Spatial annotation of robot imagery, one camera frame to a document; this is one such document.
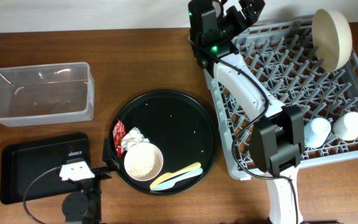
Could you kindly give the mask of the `small pink bowl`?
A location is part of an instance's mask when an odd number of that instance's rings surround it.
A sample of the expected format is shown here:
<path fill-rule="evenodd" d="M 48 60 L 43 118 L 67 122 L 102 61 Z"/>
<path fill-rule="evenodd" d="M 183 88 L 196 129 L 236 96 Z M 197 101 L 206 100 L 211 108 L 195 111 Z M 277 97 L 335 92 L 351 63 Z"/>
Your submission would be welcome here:
<path fill-rule="evenodd" d="M 132 146 L 124 158 L 126 173 L 134 180 L 148 181 L 156 177 L 163 167 L 160 149 L 149 142 Z"/>

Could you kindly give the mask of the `large beige bowl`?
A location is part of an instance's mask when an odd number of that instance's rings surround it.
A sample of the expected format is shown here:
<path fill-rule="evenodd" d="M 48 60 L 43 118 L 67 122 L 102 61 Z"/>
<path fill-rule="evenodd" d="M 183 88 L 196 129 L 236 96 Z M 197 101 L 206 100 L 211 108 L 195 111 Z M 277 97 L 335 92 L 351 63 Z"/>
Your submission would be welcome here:
<path fill-rule="evenodd" d="M 319 9 L 312 21 L 313 46 L 327 72 L 343 67 L 352 53 L 352 33 L 345 16 L 339 11 Z"/>

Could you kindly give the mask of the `light blue cup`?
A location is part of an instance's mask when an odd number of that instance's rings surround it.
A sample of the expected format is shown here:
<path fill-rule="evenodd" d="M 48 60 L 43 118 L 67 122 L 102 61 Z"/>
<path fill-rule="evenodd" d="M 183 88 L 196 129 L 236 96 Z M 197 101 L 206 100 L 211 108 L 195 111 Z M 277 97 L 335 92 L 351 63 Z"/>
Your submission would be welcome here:
<path fill-rule="evenodd" d="M 317 148 L 324 144 L 331 132 L 331 124 L 325 118 L 314 118 L 304 127 L 305 146 Z"/>

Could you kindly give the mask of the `white cup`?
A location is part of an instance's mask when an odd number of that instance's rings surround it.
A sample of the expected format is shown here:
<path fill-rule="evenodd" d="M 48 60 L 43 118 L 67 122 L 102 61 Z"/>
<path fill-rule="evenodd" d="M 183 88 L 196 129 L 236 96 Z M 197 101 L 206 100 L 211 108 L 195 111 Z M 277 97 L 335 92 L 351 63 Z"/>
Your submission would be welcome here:
<path fill-rule="evenodd" d="M 352 141 L 358 138 L 358 112 L 348 112 L 333 125 L 334 133 L 342 140 Z"/>

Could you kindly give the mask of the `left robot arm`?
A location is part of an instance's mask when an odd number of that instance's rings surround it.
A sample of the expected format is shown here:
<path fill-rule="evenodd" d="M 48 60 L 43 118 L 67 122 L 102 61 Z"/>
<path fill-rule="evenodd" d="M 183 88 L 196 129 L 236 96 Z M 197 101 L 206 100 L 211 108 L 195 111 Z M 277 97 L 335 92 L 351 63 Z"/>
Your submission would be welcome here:
<path fill-rule="evenodd" d="M 75 185 L 62 203 L 65 223 L 101 222 L 101 181 L 110 179 L 119 169 L 119 164 L 108 154 L 104 167 L 92 169 L 90 166 L 90 141 L 86 138 L 72 141 L 61 166 L 59 176 L 65 182 Z"/>

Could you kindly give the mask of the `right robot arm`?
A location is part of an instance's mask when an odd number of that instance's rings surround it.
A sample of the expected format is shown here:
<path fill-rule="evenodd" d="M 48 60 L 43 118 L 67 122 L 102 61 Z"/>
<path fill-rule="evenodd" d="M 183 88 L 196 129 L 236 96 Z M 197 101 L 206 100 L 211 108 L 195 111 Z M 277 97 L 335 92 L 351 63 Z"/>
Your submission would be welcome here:
<path fill-rule="evenodd" d="M 225 1 L 191 0 L 188 3 L 190 36 L 198 65 L 224 85 L 244 110 L 249 122 L 232 140 L 236 143 L 251 129 L 248 152 L 262 171 L 270 197 L 271 223 L 301 223 L 296 178 L 305 151 L 303 114 L 296 105 L 286 106 L 271 95 L 248 69 L 232 39 L 255 24 L 264 1 L 240 0 L 224 8 Z"/>

